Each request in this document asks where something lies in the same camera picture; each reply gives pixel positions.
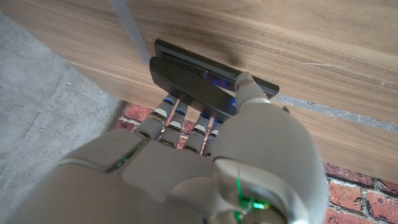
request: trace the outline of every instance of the blue led light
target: blue led light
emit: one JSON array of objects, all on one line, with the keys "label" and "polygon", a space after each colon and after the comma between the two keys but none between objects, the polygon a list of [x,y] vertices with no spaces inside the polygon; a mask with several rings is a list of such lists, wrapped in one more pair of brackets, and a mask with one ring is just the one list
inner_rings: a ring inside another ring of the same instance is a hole
[{"label": "blue led light", "polygon": [[228,82],[226,80],[223,80],[221,87],[225,88],[227,86]]}]

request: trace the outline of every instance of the brick floor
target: brick floor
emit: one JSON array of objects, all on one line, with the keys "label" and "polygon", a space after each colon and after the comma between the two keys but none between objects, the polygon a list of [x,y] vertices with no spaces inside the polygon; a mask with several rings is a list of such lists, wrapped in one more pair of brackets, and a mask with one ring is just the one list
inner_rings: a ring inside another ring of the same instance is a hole
[{"label": "brick floor", "polygon": [[369,220],[365,220],[363,218],[357,217],[356,215],[352,215],[345,212],[338,212],[332,208],[328,208],[326,212],[326,223],[338,223],[338,224],[373,224],[376,222],[372,222]]},{"label": "brick floor", "polygon": [[362,198],[359,187],[350,187],[330,182],[330,201],[344,208],[361,211]]},{"label": "brick floor", "polygon": [[340,168],[331,164],[325,163],[325,172],[333,177],[350,180],[368,186],[373,185],[372,177],[348,169]]},{"label": "brick floor", "polygon": [[386,197],[379,192],[366,192],[370,215],[374,218],[398,223],[398,199]]}]

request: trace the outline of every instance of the concrete floor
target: concrete floor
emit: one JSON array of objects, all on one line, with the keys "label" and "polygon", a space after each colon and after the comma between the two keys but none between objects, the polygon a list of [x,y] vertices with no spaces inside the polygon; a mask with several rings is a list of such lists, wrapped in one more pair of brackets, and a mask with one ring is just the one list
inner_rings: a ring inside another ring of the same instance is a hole
[{"label": "concrete floor", "polygon": [[0,223],[61,157],[113,128],[122,109],[0,12]]}]

